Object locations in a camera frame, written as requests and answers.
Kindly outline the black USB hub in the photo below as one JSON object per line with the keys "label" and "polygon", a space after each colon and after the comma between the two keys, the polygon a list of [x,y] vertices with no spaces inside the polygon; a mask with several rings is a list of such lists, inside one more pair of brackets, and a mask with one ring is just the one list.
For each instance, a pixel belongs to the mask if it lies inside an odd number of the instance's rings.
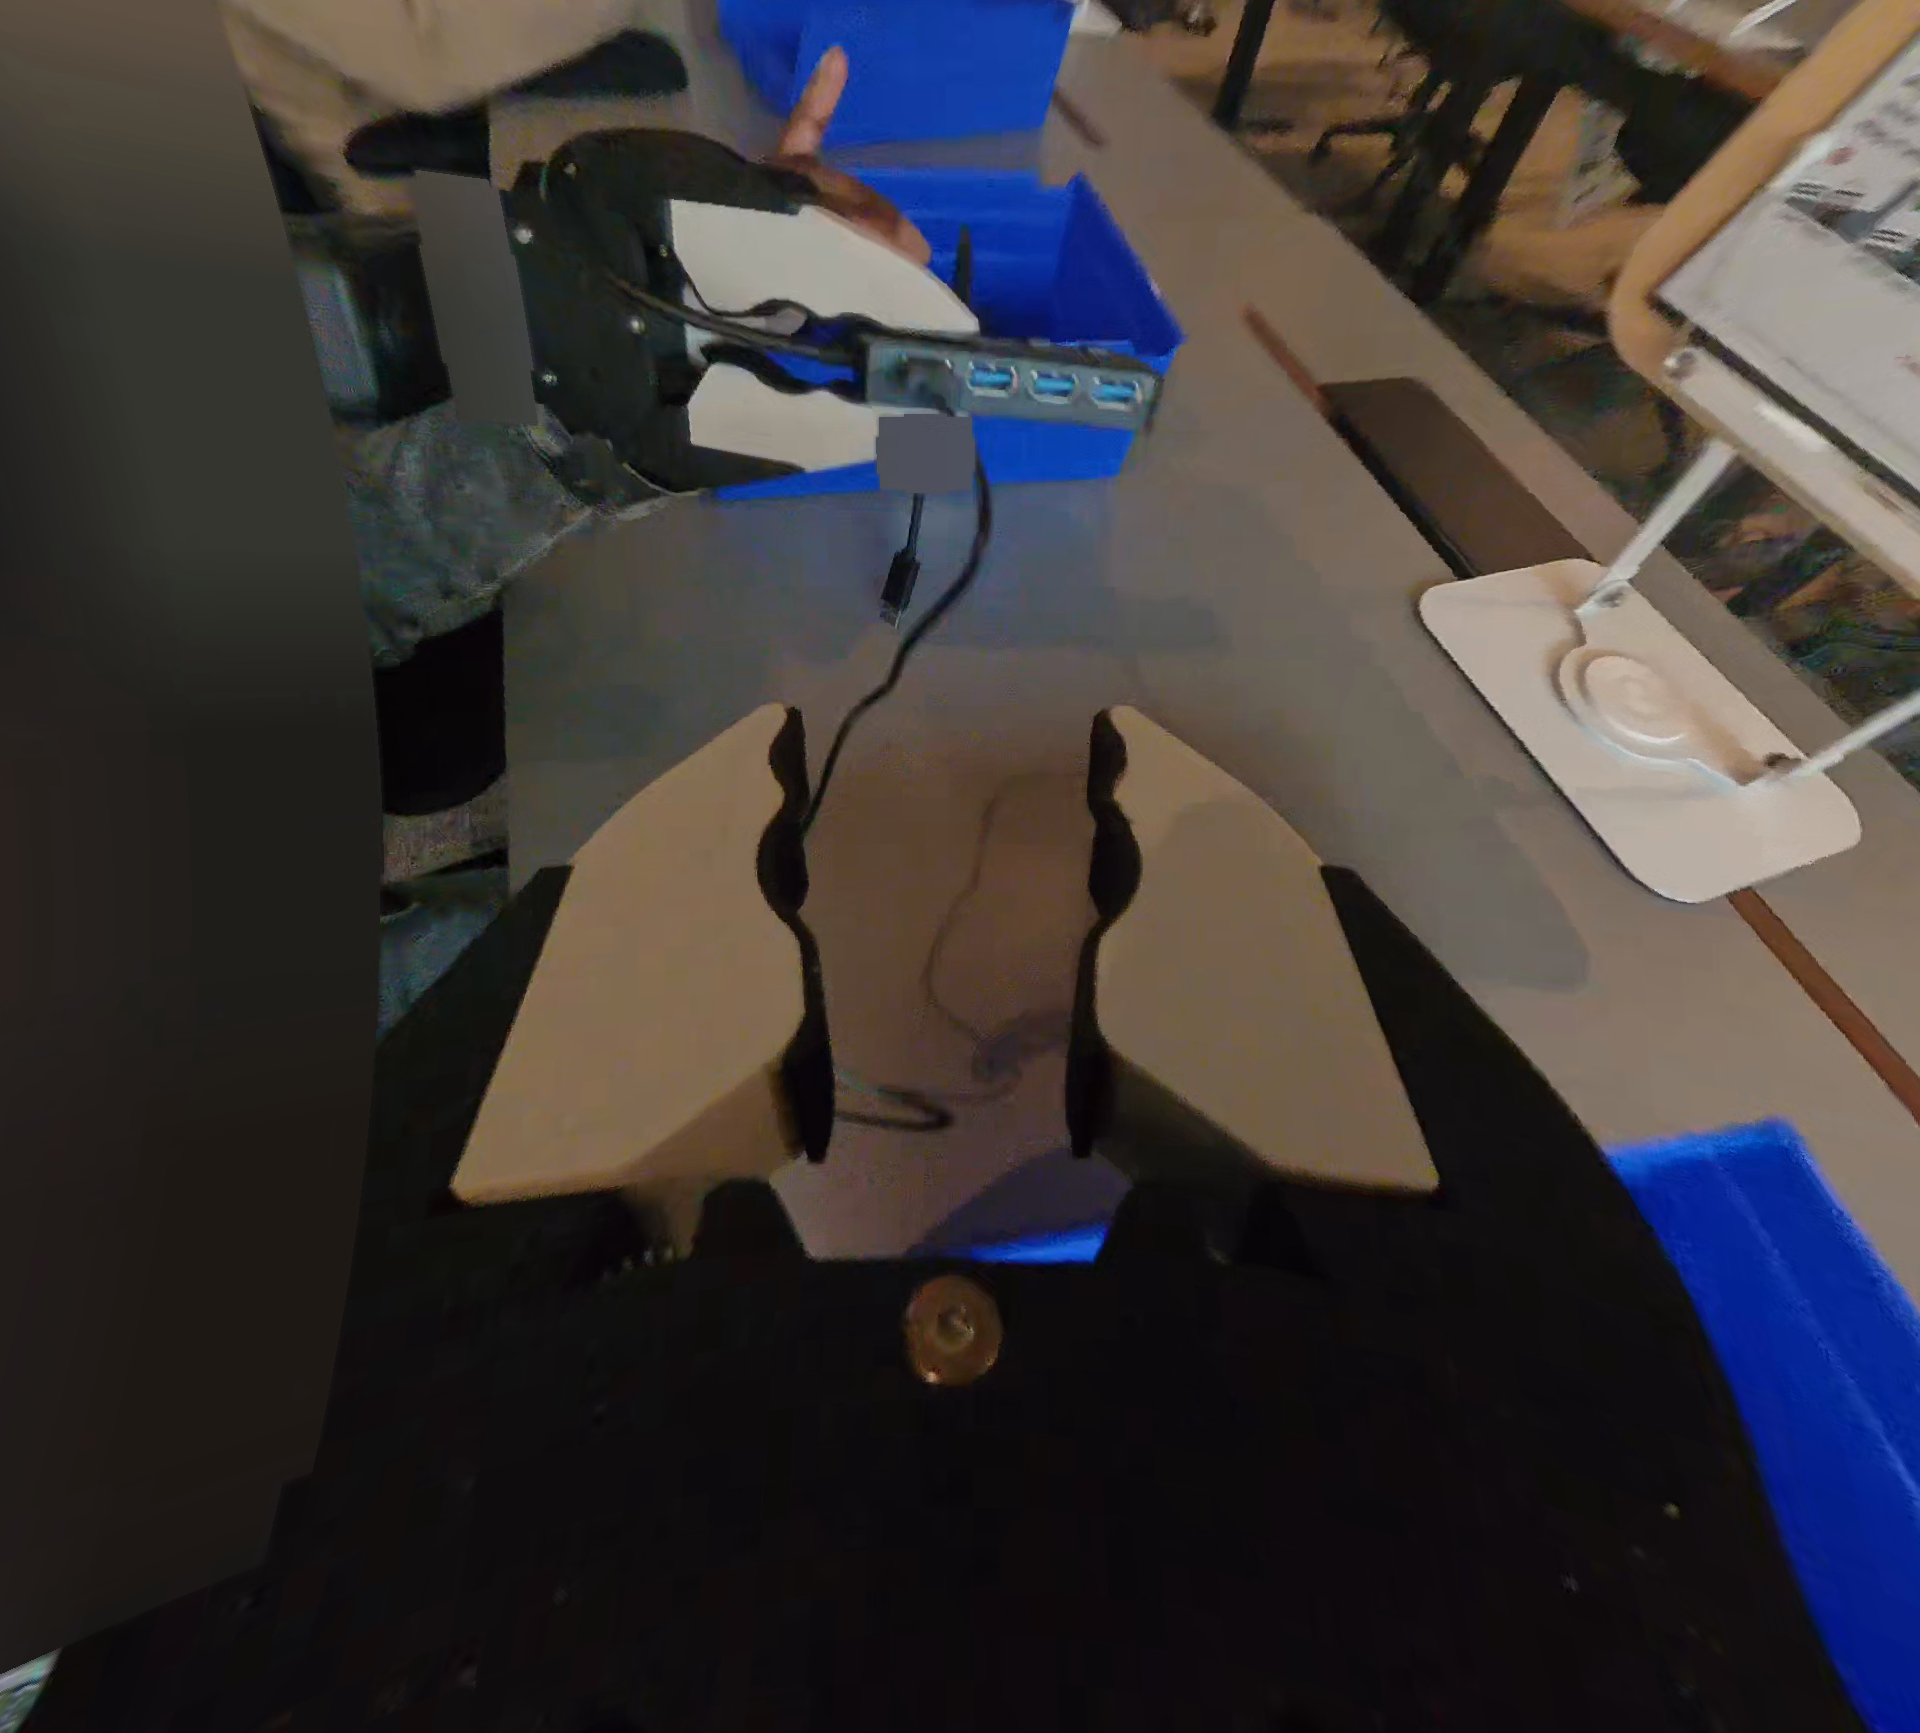
{"label": "black USB hub", "polygon": [[863,353],[869,406],[989,423],[1138,433],[1163,386],[1127,353],[1027,339],[876,331]]}

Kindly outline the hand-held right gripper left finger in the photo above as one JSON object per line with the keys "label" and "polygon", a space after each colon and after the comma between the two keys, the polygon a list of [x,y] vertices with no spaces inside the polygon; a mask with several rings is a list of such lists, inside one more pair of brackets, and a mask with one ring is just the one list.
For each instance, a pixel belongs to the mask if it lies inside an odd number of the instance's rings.
{"label": "hand-held right gripper left finger", "polygon": [[654,1249],[687,1256],[719,1189],[829,1155],[809,808],[803,713],[760,706],[587,838],[451,1174],[456,1202],[612,1196]]}

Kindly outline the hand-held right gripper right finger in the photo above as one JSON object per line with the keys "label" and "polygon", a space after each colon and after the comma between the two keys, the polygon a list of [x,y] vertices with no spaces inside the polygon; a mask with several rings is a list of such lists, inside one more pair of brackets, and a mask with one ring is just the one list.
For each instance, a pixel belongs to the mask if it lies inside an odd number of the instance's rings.
{"label": "hand-held right gripper right finger", "polygon": [[1133,706],[1092,718],[1065,1141],[1232,1249],[1285,1196],[1435,1202],[1440,1174],[1335,899],[1265,797]]}

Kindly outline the person's left forearm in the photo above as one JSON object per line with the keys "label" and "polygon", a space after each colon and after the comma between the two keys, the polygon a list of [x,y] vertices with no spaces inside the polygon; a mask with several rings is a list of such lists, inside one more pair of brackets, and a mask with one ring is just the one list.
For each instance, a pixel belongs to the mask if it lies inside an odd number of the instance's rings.
{"label": "person's left forearm", "polygon": [[441,402],[380,425],[336,420],[332,431],[380,673],[494,612],[507,587],[587,526],[692,498],[545,407],[528,423],[478,423]]}

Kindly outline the blue plastic bin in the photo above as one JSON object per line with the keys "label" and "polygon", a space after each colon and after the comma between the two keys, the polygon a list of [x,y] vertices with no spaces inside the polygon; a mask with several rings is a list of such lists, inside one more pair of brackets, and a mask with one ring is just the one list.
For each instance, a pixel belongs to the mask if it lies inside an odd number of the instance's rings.
{"label": "blue plastic bin", "polygon": [[[932,248],[932,273],[954,283],[961,230],[972,237],[972,307],[993,337],[1135,357],[1166,376],[1184,329],[1096,190],[1074,177],[950,167],[857,167]],[[1133,425],[979,421],[975,444],[1002,485],[1104,482],[1122,471]],[[876,492],[876,463],[741,483],[719,501],[834,498]]]}
{"label": "blue plastic bin", "polygon": [[1786,1121],[1608,1159],[1716,1348],[1862,1725],[1915,1731],[1916,1306]]}
{"label": "blue plastic bin", "polygon": [[1038,132],[1074,19],[1072,0],[719,0],[726,43],[780,119],[842,50],[829,122],[842,146]]}

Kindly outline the person's left hand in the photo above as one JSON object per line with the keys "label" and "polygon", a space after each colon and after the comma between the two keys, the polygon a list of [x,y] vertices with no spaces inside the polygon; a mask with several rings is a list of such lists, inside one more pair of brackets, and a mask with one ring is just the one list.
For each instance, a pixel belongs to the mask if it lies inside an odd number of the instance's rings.
{"label": "person's left hand", "polygon": [[792,183],[804,185],[814,204],[842,225],[869,233],[914,267],[926,267],[932,248],[923,233],[876,190],[829,167],[825,159],[831,124],[849,84],[849,57],[831,46],[814,66],[768,167]]}

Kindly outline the black rectangular desk panel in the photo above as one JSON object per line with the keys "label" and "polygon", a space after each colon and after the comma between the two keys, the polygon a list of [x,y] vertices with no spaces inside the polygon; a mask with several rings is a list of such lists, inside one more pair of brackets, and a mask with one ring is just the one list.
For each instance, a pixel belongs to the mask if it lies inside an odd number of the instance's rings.
{"label": "black rectangular desk panel", "polygon": [[1588,552],[1497,452],[1431,387],[1408,377],[1324,387],[1330,425],[1455,579],[1483,579]]}

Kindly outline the person's leg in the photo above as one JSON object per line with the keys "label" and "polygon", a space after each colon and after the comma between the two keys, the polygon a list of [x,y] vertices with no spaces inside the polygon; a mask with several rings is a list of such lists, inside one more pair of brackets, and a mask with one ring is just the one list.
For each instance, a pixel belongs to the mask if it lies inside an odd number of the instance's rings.
{"label": "person's leg", "polygon": [[506,627],[492,611],[374,674],[381,803],[377,1031],[512,894]]}

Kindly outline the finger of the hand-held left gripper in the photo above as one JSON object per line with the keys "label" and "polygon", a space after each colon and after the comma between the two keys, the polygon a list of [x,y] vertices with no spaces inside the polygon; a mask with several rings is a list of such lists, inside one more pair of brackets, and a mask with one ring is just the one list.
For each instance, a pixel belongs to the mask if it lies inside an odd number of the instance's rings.
{"label": "finger of the hand-held left gripper", "polygon": [[876,460],[879,412],[825,386],[783,391],[734,363],[708,363],[687,402],[696,449],[758,460],[783,471],[825,473]]}
{"label": "finger of the hand-held left gripper", "polygon": [[820,208],[783,216],[671,202],[666,225],[699,311],[744,320],[770,307],[880,329],[979,334],[972,307],[929,267]]}

